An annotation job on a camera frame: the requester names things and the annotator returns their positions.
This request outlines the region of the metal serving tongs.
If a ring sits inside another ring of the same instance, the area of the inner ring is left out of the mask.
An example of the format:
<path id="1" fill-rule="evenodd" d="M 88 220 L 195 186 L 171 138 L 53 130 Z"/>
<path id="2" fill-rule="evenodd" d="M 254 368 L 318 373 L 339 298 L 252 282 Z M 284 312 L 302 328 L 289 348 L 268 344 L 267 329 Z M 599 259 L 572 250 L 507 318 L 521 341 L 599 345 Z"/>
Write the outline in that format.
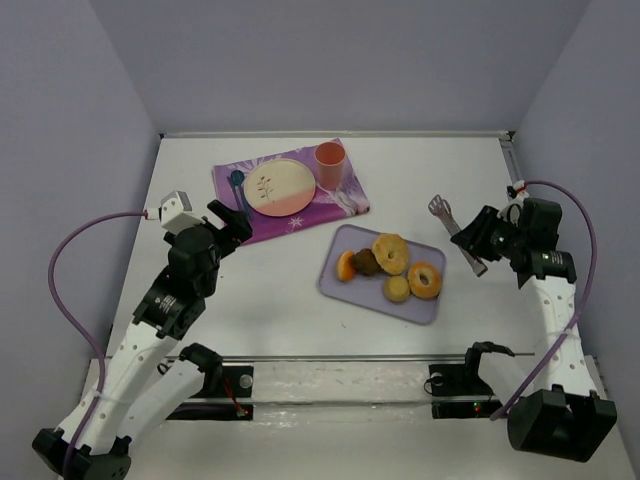
<path id="1" fill-rule="evenodd" d="M 443 199 L 439 194 L 436 194 L 429 201 L 428 209 L 433 216 L 435 216 L 441 221 L 441 223 L 443 224 L 443 226 L 445 227 L 445 229 L 447 230 L 448 234 L 451 237 L 453 237 L 455 234 L 461 231 L 460 226 L 458 225 L 458 223 L 456 222 L 456 220 L 452 215 L 452 210 L 448 201 L 446 199 Z M 471 255 L 469 252 L 467 252 L 461 247 L 459 247 L 459 250 L 463 254 L 464 258 L 470 265 L 472 271 L 478 278 L 482 277 L 488 271 L 488 267 L 484 264 L 482 260 L 474 257 L 473 255 Z"/>

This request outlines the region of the large yellow ring bread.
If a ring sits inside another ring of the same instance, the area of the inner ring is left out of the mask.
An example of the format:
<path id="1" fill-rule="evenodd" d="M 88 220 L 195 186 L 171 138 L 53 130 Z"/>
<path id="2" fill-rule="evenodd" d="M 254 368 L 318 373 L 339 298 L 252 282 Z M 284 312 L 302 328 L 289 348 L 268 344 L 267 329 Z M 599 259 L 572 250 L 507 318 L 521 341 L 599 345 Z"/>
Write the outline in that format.
<path id="1" fill-rule="evenodd" d="M 372 252 L 381 269 L 390 275 L 400 275 L 409 266 L 407 242 L 398 234 L 380 234 L 372 244 Z"/>

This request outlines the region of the pink plastic cup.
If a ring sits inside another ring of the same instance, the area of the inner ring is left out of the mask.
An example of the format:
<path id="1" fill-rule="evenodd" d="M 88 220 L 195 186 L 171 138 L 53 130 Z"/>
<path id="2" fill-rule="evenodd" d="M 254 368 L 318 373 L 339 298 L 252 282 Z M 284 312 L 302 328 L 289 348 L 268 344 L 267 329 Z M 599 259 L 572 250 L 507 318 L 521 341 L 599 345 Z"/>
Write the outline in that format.
<path id="1" fill-rule="evenodd" d="M 316 147 L 314 157 L 319 185 L 326 190 L 337 189 L 343 177 L 346 158 L 344 147 L 333 141 L 325 142 Z"/>

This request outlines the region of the cream and pink plate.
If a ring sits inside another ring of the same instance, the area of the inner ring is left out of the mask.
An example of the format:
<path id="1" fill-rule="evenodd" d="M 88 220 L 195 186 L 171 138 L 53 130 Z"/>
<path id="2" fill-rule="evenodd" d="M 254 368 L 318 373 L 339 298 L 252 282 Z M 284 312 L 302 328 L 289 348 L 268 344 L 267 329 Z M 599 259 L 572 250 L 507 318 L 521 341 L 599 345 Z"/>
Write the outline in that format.
<path id="1" fill-rule="evenodd" d="M 252 170 L 243 183 L 243 192 L 256 212 L 269 217 L 287 217 L 311 203 L 316 193 L 316 180 L 302 163 L 279 158 Z"/>

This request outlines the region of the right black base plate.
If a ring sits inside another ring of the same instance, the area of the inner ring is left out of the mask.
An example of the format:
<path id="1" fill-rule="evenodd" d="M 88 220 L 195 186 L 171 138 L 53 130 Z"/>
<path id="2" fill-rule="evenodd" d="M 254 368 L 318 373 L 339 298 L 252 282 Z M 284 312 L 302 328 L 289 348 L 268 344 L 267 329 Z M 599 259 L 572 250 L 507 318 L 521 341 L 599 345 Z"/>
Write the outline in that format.
<path id="1" fill-rule="evenodd" d="M 463 364 L 430 364 L 423 389 L 432 398 L 436 420 L 489 418 L 502 406 L 491 388 Z"/>

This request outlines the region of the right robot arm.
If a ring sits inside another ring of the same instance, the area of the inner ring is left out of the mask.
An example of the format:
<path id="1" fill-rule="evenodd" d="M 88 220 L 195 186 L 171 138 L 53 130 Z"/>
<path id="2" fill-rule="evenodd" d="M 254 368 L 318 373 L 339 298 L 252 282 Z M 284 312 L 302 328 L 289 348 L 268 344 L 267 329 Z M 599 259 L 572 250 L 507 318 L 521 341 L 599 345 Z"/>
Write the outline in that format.
<path id="1" fill-rule="evenodd" d="M 517 451 L 585 463 L 617 421 L 614 402 L 602 398 L 585 364 L 577 327 L 577 274 L 570 253 L 557 248 L 559 204 L 526 198 L 504 211 L 484 206 L 452 242 L 486 261 L 506 259 L 520 292 L 539 320 L 535 366 L 524 372 L 508 347 L 477 342 L 476 372 L 501 403 Z"/>

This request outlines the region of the small round yellow bun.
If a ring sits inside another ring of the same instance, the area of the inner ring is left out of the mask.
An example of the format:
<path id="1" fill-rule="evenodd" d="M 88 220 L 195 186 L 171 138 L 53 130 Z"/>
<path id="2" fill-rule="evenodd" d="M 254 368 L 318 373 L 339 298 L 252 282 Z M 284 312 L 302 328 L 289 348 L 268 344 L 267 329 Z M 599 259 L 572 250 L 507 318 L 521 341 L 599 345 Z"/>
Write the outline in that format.
<path id="1" fill-rule="evenodd" d="M 411 295 L 411 289 L 403 276 L 390 276 L 383 285 L 385 298 L 393 303 L 403 303 Z"/>

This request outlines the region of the orange sesame bun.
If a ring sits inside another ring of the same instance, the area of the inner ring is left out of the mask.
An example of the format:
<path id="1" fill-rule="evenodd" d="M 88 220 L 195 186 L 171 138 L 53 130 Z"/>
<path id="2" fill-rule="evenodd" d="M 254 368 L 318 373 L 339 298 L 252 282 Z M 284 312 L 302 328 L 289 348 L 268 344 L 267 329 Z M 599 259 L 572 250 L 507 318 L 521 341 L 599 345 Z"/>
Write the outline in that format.
<path id="1" fill-rule="evenodd" d="M 353 251 L 346 250 L 338 257 L 336 263 L 336 276 L 340 282 L 349 282 L 355 277 L 356 270 L 351 263 L 353 256 Z"/>

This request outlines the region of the purple floral placemat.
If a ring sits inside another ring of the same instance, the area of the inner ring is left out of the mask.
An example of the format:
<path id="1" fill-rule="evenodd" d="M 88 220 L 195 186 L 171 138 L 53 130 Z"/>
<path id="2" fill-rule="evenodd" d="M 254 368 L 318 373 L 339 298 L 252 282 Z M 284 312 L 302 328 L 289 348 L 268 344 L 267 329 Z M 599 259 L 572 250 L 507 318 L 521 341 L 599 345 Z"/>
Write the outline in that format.
<path id="1" fill-rule="evenodd" d="M 239 161 L 227 165 L 217 165 L 212 170 L 217 199 L 229 208 L 236 209 L 227 177 L 233 170 L 244 173 L 245 179 L 260 164 L 273 159 L 287 158 L 307 166 L 316 180 L 316 193 L 309 205 L 300 212 L 287 217 L 269 217 L 262 215 L 251 207 L 252 219 L 249 220 L 253 236 L 249 241 L 256 243 L 277 236 L 290 234 L 300 229 L 316 226 L 336 220 L 364 214 L 370 209 L 370 202 L 354 173 L 351 161 L 346 153 L 343 177 L 335 190 L 322 188 L 317 180 L 317 166 L 314 157 L 318 145 L 302 147 L 279 154 Z"/>

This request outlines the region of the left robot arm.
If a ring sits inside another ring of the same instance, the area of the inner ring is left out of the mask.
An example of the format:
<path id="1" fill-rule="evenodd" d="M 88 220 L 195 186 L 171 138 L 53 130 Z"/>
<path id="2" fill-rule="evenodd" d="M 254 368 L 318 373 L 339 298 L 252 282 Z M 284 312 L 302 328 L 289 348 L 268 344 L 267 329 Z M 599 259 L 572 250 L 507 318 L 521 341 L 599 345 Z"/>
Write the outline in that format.
<path id="1" fill-rule="evenodd" d="M 54 428 L 44 428 L 32 448 L 64 479 L 123 479 L 132 453 L 188 398 L 215 386 L 223 359 L 193 343 L 155 383 L 161 361 L 184 339 L 216 290 L 222 259 L 252 236 L 247 214 L 218 200 L 208 210 L 223 227 L 194 214 L 188 196 L 174 191 L 138 217 L 157 221 L 169 245 L 167 264 L 133 313 L 111 358 L 64 306 L 55 285 L 57 261 L 50 260 L 48 284 L 54 303 L 89 343 L 98 360 L 98 378 L 74 410 Z"/>

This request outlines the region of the dark blue plastic knife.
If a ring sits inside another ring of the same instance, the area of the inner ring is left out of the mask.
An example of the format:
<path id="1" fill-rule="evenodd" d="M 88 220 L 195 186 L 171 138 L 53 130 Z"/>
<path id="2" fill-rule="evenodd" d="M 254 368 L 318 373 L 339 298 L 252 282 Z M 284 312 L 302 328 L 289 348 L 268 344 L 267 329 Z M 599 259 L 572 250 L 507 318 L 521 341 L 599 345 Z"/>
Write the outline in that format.
<path id="1" fill-rule="evenodd" d="M 238 196 L 237 196 L 237 192 L 236 192 L 236 187 L 235 187 L 234 181 L 231 179 L 231 177 L 230 177 L 230 176 L 229 176 L 229 177 L 227 177 L 227 181 L 228 181 L 228 183 L 229 183 L 230 190 L 231 190 L 231 192 L 232 192 L 232 195 L 233 195 L 233 198 L 234 198 L 234 201 L 235 201 L 236 209 L 240 209 L 240 207 L 241 207 L 241 202 L 240 202 L 240 200 L 238 199 Z"/>

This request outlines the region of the dark blue plastic spoon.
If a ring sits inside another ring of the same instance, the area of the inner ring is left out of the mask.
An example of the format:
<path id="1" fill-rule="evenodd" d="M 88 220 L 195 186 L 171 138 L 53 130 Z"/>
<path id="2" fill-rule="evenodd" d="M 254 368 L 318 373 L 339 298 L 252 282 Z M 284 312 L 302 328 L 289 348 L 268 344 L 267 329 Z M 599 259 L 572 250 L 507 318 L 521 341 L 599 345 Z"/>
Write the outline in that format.
<path id="1" fill-rule="evenodd" d="M 245 180 L 245 175 L 240 170 L 233 170 L 230 174 L 230 181 L 233 186 L 241 187 Z"/>

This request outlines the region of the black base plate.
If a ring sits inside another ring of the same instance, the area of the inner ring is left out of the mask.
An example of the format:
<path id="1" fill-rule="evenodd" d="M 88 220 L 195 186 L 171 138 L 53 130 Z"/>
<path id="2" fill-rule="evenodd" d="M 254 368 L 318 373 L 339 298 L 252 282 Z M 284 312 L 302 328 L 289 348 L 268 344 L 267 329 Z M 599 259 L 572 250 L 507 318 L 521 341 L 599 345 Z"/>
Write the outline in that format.
<path id="1" fill-rule="evenodd" d="M 182 402 L 168 421 L 252 421 L 254 368 L 249 365 L 224 366 L 217 377 L 207 375 L 203 387 Z"/>
<path id="2" fill-rule="evenodd" d="M 436 420 L 489 418 L 502 406 L 491 388 L 463 364 L 430 364 L 423 389 L 432 398 Z"/>

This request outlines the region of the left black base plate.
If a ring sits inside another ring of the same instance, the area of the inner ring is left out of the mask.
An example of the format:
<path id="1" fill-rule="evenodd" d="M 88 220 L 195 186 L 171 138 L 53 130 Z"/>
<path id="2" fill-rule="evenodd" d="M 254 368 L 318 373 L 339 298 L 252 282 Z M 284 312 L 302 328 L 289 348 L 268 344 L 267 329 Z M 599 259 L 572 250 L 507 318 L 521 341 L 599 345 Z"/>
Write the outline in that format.
<path id="1" fill-rule="evenodd" d="M 203 387 L 182 402 L 168 421 L 252 421 L 254 368 L 249 365 L 224 366 L 217 377 L 207 375 Z"/>

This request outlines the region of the dark blue plastic fork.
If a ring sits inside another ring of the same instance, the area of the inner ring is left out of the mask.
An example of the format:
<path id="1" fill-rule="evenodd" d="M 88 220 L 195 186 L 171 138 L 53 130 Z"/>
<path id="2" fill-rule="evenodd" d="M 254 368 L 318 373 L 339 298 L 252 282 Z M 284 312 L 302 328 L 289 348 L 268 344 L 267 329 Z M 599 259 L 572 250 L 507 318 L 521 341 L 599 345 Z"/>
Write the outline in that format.
<path id="1" fill-rule="evenodd" d="M 246 214 L 247 218 L 249 220 L 251 220 L 252 219 L 251 209 L 250 209 L 250 206 L 248 205 L 248 203 L 246 201 L 246 198 L 244 196 L 244 192 L 243 192 L 242 186 L 241 185 L 235 185 L 234 186 L 234 191 L 236 193 L 236 196 L 237 196 L 238 200 L 240 201 L 240 207 L 242 208 L 242 210 Z"/>

